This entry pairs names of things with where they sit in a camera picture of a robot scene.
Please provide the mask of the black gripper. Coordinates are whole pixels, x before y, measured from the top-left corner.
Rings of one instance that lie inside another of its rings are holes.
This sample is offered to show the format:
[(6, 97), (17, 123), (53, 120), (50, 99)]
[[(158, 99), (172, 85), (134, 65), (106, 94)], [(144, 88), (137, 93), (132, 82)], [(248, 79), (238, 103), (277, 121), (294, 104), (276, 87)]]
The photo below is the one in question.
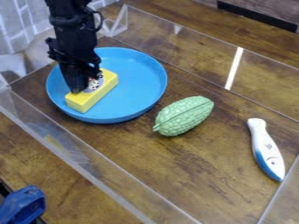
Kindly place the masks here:
[(102, 24), (94, 25), (94, 14), (88, 7), (90, 0), (44, 0), (49, 9), (49, 22), (56, 38), (46, 38), (49, 58), (60, 62), (60, 71), (76, 94), (89, 86), (89, 80), (98, 80), (102, 72), (101, 59), (94, 53), (97, 31)]

